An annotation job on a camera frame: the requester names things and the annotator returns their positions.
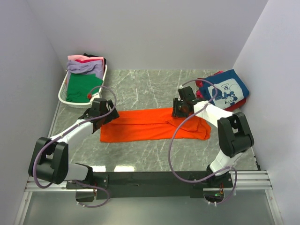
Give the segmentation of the orange t shirt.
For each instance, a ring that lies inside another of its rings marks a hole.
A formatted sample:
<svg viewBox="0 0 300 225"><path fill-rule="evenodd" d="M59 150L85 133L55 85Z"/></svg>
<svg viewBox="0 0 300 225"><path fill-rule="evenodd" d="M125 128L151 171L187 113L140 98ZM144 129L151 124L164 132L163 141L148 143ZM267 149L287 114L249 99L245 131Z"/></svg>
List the orange t shirt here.
<svg viewBox="0 0 300 225"><path fill-rule="evenodd" d="M173 118L172 108L119 111L120 117L100 129L102 143L171 139L183 118ZM176 134L177 139L210 138L211 127L206 120L192 117Z"/></svg>

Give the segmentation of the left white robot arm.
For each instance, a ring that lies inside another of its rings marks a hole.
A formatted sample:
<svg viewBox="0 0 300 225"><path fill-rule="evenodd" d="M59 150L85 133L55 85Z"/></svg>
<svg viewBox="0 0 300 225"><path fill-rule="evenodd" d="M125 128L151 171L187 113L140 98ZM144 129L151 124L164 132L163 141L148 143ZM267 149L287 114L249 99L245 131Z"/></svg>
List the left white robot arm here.
<svg viewBox="0 0 300 225"><path fill-rule="evenodd" d="M41 137L36 141L28 169L29 176L51 184L77 180L82 188L91 187L94 184L92 167L78 163L70 164L69 150L117 118L119 114L112 100L94 99L91 108L88 108L71 127L58 135Z"/></svg>

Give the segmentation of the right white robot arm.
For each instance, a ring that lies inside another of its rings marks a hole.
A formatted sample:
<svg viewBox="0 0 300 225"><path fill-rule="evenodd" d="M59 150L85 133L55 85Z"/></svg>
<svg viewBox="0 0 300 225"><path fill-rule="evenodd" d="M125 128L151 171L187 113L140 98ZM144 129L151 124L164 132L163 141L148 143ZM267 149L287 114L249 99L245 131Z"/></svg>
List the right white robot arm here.
<svg viewBox="0 0 300 225"><path fill-rule="evenodd" d="M233 170L238 158L254 145L254 138L247 118L241 112L229 112L211 104L214 98L209 101L196 98L189 86L181 86L178 93L180 98L173 99L172 116L184 118L184 120L176 128L169 145L168 163L171 172L183 182L196 184L206 181L209 186L216 187L225 179L229 171ZM220 151L207 167L205 177L199 180L187 180L174 171L171 163L171 149L173 140L181 127L196 117L204 119L217 128Z"/></svg>

